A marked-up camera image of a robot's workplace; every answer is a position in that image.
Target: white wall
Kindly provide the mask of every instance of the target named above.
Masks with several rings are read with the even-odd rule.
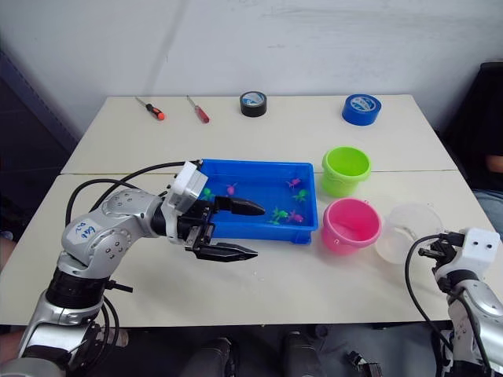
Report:
[[[411,93],[439,127],[503,57],[503,2],[0,0],[0,38],[78,137],[109,95],[252,89]]]

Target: screwdriver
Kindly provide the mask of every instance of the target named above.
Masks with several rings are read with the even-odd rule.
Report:
[[[144,106],[145,106],[145,108],[146,108],[149,112],[151,112],[151,113],[152,113],[152,114],[153,114],[153,115],[154,115],[154,116],[155,116],[158,120],[164,120],[164,113],[163,113],[161,110],[159,110],[158,108],[154,108],[154,107],[152,106],[152,104],[146,104],[145,102],[143,102],[143,101],[142,101],[141,99],[139,99],[138,97],[135,97],[135,98],[136,98],[136,100],[137,100],[138,102],[140,102],[142,105],[144,105]]]
[[[192,101],[192,98],[190,98],[189,96],[187,96],[187,100],[194,107],[194,111],[196,112],[197,117],[200,119],[200,121],[203,123],[208,123],[210,121],[210,117],[206,115],[203,109],[197,104],[194,104],[194,101]]]

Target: lime green bucket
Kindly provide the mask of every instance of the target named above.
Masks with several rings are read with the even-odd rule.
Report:
[[[370,175],[370,158],[359,149],[338,147],[323,156],[321,187],[331,196],[351,195]]]

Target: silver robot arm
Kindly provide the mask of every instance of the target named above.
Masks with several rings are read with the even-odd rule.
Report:
[[[483,282],[499,243],[497,233],[471,228],[420,249],[420,255],[436,259],[435,280],[447,294],[453,322],[448,375],[491,375],[486,364],[493,373],[503,372],[503,305]]]
[[[215,228],[210,220],[219,210],[253,215],[263,214],[263,208],[236,198],[198,200],[206,181],[195,165],[185,163],[164,197],[126,189],[73,220],[61,237],[64,250],[21,340],[19,358],[2,365],[0,376],[59,376],[86,368],[96,356],[101,327],[94,320],[104,304],[103,292],[114,287],[132,291],[109,278],[142,237],[167,236],[200,259],[255,257],[254,251],[238,245],[210,245]]]

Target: orange screwdriver handle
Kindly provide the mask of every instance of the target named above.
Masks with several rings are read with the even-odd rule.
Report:
[[[210,117],[206,115],[206,113],[203,111],[202,108],[200,108],[199,106],[196,105],[194,107],[194,110],[196,111],[196,114],[199,117],[199,119],[201,120],[201,122],[208,123],[210,121]]]
[[[151,112],[158,120],[164,120],[164,113],[158,108],[154,108],[152,104],[147,104],[145,106],[149,112]]]

